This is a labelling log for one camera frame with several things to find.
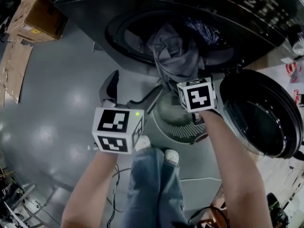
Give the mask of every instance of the cardboard sheet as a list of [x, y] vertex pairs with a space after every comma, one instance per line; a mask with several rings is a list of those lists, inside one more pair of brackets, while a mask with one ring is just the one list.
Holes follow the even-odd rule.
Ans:
[[20, 44], [23, 41], [23, 38], [20, 36], [9, 35], [8, 42]]
[[5, 88], [16, 103], [19, 102], [23, 77], [32, 49], [33, 47], [31, 46], [7, 43], [0, 65], [0, 107], [3, 94], [1, 92], [2, 88]]
[[0, 85], [0, 107], [4, 107], [5, 88]]

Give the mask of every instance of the label sticker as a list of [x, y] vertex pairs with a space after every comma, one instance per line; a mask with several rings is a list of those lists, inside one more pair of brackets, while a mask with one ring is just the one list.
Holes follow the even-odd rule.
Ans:
[[288, 64], [288, 63], [293, 63], [294, 61], [292, 59], [290, 59], [289, 57], [286, 57], [286, 58], [282, 58], [281, 59], [282, 62]]
[[28, 30], [28, 31], [33, 29], [31, 26], [27, 26], [27, 25], [23, 25], [22, 28], [24, 28], [25, 30]]
[[37, 30], [37, 29], [32, 29], [30, 32], [34, 33], [34, 34], [39, 34], [41, 33], [40, 30]]

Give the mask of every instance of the sneaker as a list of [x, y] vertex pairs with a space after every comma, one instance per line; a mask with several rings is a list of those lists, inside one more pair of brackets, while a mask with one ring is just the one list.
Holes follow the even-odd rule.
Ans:
[[165, 159], [178, 165], [180, 157], [175, 150], [169, 149], [165, 151]]
[[148, 149], [148, 148], [151, 148], [151, 143], [150, 143], [148, 136], [146, 136], [146, 135], [140, 136], [134, 149], [136, 151], [139, 151], [139, 150]]

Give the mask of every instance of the floor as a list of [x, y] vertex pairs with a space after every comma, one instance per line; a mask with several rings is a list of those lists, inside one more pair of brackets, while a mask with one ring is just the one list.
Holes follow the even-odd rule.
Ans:
[[[44, 210], [56, 222], [44, 212], [42, 216], [52, 227], [59, 227], [71, 191], [95, 154], [91, 129], [103, 81], [120, 70], [118, 101], [125, 104], [131, 99], [141, 100], [158, 80], [125, 71], [105, 52], [92, 53], [92, 47], [92, 40], [70, 22], [59, 41], [34, 45], [20, 103], [8, 100], [0, 109], [1, 149], [22, 185], [37, 185], [32, 197], [41, 204], [47, 202]], [[173, 144], [155, 129], [153, 120], [148, 120], [145, 132], [152, 143], [179, 152], [182, 179], [219, 178], [209, 139], [195, 145]], [[129, 168], [132, 156], [119, 156], [118, 164], [120, 169]], [[119, 210], [124, 209], [128, 180], [129, 171], [125, 171], [116, 192]], [[109, 197], [115, 182], [111, 183]], [[220, 185], [216, 180], [183, 182], [186, 215], [208, 206]], [[107, 204], [103, 227], [110, 211]], [[119, 227], [122, 215], [116, 214], [113, 227]]]

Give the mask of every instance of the jeans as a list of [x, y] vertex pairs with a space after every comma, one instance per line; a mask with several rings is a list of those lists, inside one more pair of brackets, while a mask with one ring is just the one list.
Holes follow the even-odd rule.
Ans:
[[179, 167], [157, 148], [139, 150], [134, 158], [122, 227], [174, 228], [187, 224]]

